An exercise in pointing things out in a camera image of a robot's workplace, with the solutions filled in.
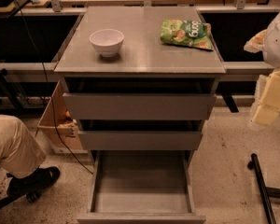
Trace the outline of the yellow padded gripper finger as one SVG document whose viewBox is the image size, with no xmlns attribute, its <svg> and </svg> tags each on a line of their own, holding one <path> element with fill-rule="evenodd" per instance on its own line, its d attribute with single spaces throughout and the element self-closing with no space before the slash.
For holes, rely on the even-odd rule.
<svg viewBox="0 0 280 224">
<path fill-rule="evenodd" d="M 255 90 L 255 103 L 251 108 L 251 122 L 255 126 L 268 126 L 280 114 L 280 69 L 268 76 L 260 75 Z"/>
<path fill-rule="evenodd" d="M 257 53 L 263 51 L 264 38 L 266 30 L 262 30 L 248 40 L 244 45 L 244 50 L 250 53 Z"/>
</svg>

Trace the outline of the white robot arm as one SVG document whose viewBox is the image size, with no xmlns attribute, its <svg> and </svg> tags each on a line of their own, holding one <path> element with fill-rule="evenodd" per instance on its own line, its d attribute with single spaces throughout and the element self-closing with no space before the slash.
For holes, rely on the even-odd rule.
<svg viewBox="0 0 280 224">
<path fill-rule="evenodd" d="M 271 125 L 280 114 L 280 12 L 269 26 L 254 35 L 244 50 L 262 52 L 263 60 L 274 67 L 268 76 L 259 76 L 249 126 L 253 130 Z"/>
</svg>

